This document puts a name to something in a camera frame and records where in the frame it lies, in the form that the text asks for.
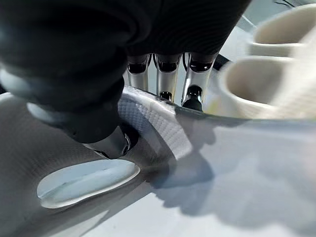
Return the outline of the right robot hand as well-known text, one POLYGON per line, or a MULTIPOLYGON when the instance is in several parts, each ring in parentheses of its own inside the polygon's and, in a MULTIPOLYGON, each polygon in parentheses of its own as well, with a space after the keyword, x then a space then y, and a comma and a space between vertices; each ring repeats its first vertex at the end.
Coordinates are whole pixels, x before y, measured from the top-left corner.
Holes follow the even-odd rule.
POLYGON ((123 73, 140 80, 153 54, 177 69, 190 53, 211 64, 247 0, 3 0, 0 82, 31 114, 100 155, 116 159, 135 135, 118 114, 123 73))

